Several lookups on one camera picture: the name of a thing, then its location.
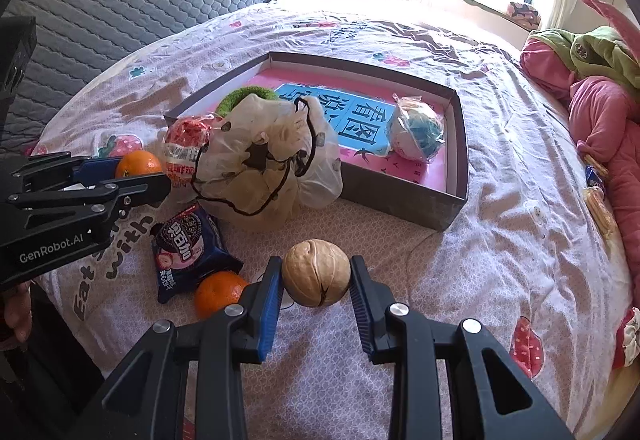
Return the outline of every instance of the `blue card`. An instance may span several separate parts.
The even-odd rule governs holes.
[[[302,96],[318,98],[326,120],[338,133],[340,146],[366,149],[375,155],[388,153],[386,125],[396,108],[394,105],[339,90],[292,83],[276,88],[276,93],[287,101]]]

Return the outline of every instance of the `blue gripper pad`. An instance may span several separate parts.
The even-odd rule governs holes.
[[[262,289],[263,284],[268,284],[264,306],[260,314],[260,336],[258,337],[257,345],[257,354],[260,362],[266,359],[273,347],[276,326],[278,325],[278,316],[280,315],[280,305],[282,303],[282,291],[284,289],[280,264],[278,264],[277,269],[271,268],[271,265],[272,263],[270,261],[270,264],[267,266],[267,271],[264,273],[264,277],[260,282],[260,289]]]
[[[116,176],[116,168],[121,159],[122,157],[87,160],[74,172],[74,182],[89,187],[110,180]]]
[[[365,302],[364,287],[362,286],[362,271],[356,265],[356,257],[351,258],[351,283],[349,293],[351,295],[351,303],[353,304],[353,313],[358,326],[358,334],[360,335],[360,343],[362,350],[367,356],[373,352],[373,319],[371,311]]]
[[[387,333],[385,317],[386,308],[396,301],[391,290],[371,279],[361,256],[351,258],[349,290],[364,353],[374,364],[388,362],[395,347],[394,339]]]

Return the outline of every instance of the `cardboard box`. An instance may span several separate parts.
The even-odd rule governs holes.
[[[283,98],[288,98],[284,92],[290,92],[292,85],[299,86],[302,91],[305,86],[334,91],[335,95],[321,93],[319,98],[324,95],[325,116],[332,125],[337,125],[340,138],[349,143],[344,146],[340,141],[342,198],[437,231],[447,229],[465,204],[468,186],[466,133],[455,90],[375,65],[271,52],[207,84],[166,113],[165,119],[171,125],[182,115],[213,112],[228,93],[248,84],[260,84],[274,90],[280,85],[284,90],[278,93],[283,92]],[[310,90],[316,94],[321,91],[318,88]],[[388,99],[389,92],[398,97],[420,96],[444,116],[446,145],[432,164],[406,162],[394,153],[379,157],[367,150],[367,146],[373,145],[375,138],[382,135],[380,132],[386,131],[388,107],[386,113],[382,107],[393,103]],[[362,149],[356,149],[352,144],[359,142],[363,142]]]

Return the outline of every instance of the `plastic bag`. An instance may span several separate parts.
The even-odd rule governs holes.
[[[340,196],[338,137],[313,97],[292,103],[250,94],[210,127],[192,180],[209,213],[270,231],[298,205],[324,208]]]
[[[445,143],[444,121],[420,97],[394,94],[396,110],[386,127],[392,149],[401,157],[431,162]]]

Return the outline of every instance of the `snack bag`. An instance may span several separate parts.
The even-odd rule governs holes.
[[[211,128],[220,119],[213,114],[189,115],[178,119],[162,143],[162,169],[171,179],[172,194],[186,202],[194,198],[191,177],[200,149],[209,143]]]
[[[602,191],[602,199],[606,198],[606,191],[604,186],[604,181],[597,170],[592,166],[588,165],[585,168],[585,176],[587,179],[587,187],[597,187]]]
[[[237,274],[242,269],[242,261],[224,248],[216,221],[199,204],[164,224],[156,224],[151,234],[158,276],[158,303],[195,290],[209,274],[219,271]]]

